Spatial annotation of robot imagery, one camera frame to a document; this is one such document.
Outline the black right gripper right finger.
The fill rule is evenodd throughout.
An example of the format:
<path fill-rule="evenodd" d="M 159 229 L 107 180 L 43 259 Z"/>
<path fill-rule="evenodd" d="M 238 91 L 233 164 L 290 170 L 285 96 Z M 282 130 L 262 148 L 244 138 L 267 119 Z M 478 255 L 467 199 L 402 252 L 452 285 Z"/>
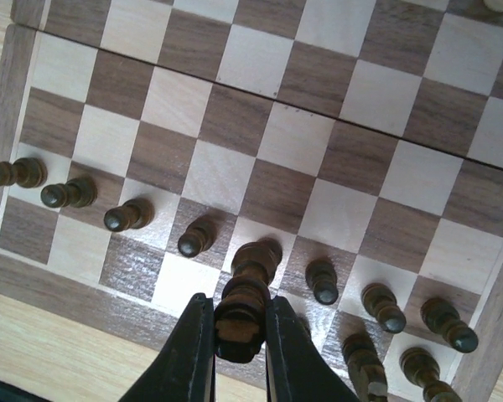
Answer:
<path fill-rule="evenodd" d="M 329 367 L 288 300 L 274 297 L 266 310 L 269 401 L 357 401 Z"/>

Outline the dark knight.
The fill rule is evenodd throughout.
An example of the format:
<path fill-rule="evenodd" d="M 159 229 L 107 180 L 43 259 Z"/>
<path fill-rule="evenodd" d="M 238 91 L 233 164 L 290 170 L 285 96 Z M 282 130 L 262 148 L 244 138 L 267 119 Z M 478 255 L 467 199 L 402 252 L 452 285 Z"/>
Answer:
<path fill-rule="evenodd" d="M 371 339 L 352 334 L 344 340 L 342 353 L 359 400 L 388 401 L 386 372 Z"/>

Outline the dark queen piece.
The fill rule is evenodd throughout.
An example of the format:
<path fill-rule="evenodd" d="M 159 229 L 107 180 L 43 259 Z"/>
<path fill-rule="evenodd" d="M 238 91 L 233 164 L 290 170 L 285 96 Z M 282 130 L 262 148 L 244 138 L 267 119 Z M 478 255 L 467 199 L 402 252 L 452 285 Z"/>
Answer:
<path fill-rule="evenodd" d="M 283 258 L 274 238 L 242 245 L 231 262 L 232 278 L 215 309 L 215 354 L 233 363 L 249 363 L 266 337 L 268 286 Z"/>

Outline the dark bishop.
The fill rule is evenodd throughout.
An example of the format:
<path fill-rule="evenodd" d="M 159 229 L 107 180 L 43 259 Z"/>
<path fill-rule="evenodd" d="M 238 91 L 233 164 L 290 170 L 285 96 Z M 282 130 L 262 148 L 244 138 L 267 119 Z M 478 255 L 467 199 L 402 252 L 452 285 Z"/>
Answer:
<path fill-rule="evenodd" d="M 311 338 L 311 329 L 309 326 L 309 322 L 306 317 L 299 317 L 298 320 L 301 322 L 305 332 L 307 333 L 307 336 Z"/>

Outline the wooden chess board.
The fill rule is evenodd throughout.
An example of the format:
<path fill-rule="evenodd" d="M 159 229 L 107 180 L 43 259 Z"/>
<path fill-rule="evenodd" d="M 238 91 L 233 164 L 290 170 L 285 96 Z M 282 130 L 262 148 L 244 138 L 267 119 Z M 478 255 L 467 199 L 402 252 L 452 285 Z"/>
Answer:
<path fill-rule="evenodd" d="M 115 400 L 190 297 L 219 300 L 245 243 L 276 239 L 270 285 L 342 379 L 366 331 L 392 401 L 426 348 L 465 401 L 503 369 L 503 13 L 481 1 L 15 1 L 0 64 L 0 161 L 48 183 L 89 176 L 96 201 L 52 209 L 0 188 L 0 378 L 47 399 Z M 103 218 L 134 198 L 141 229 Z M 209 216 L 214 244 L 178 240 Z M 305 270 L 329 260 L 339 297 Z M 361 302 L 390 288 L 407 324 Z M 421 318 L 451 303 L 479 338 L 451 348 Z"/>

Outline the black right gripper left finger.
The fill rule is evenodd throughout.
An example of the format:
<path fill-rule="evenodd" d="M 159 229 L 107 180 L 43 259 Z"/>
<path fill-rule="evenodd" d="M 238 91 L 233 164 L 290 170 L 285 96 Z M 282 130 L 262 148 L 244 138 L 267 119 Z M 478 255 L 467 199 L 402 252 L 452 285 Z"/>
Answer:
<path fill-rule="evenodd" d="M 194 294 L 151 365 L 122 401 L 214 401 L 213 300 Z"/>

